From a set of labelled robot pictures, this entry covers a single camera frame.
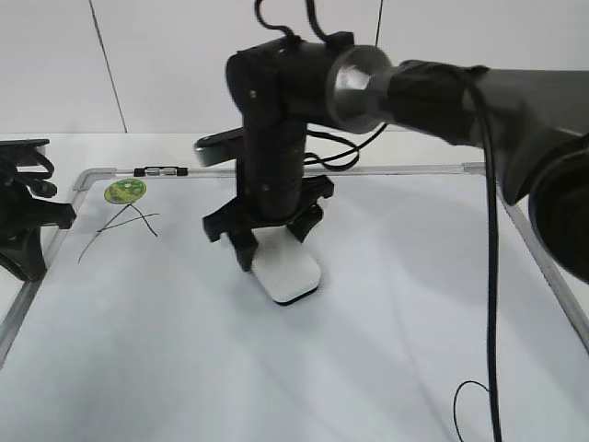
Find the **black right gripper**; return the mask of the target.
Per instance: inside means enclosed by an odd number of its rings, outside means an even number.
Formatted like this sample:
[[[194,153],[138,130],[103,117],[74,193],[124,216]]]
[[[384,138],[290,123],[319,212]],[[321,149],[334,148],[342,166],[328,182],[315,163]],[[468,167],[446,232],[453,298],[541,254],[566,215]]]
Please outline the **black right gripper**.
[[[327,175],[302,180],[301,192],[294,211],[282,218],[262,215],[242,196],[236,196],[217,211],[202,220],[204,232],[211,242],[228,233],[243,272],[251,270],[258,241],[251,230],[265,227],[287,227],[294,237],[303,243],[311,230],[323,219],[320,198],[333,196],[334,183]]]

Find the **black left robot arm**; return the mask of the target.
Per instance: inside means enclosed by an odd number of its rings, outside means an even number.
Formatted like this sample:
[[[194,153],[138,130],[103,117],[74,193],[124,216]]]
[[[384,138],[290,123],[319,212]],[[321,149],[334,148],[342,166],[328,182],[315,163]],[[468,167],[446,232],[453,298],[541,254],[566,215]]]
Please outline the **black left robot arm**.
[[[23,282],[47,271],[40,242],[44,227],[68,229],[76,219],[70,204],[51,200],[53,163],[43,148],[47,138],[1,142],[1,266]]]

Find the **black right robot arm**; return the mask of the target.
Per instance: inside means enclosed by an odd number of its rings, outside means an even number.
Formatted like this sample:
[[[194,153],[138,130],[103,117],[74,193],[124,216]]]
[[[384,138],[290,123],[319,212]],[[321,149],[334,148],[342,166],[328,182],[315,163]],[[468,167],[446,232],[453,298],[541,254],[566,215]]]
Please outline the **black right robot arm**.
[[[382,123],[491,157],[504,201],[527,199],[540,244],[588,276],[588,74],[409,60],[392,64],[350,34],[328,43],[283,37],[233,54],[225,66],[239,129],[197,147],[208,164],[235,160],[237,196],[206,216],[209,240],[231,238],[244,270],[253,232],[287,226],[304,239],[333,193],[303,175],[309,124],[365,134]]]

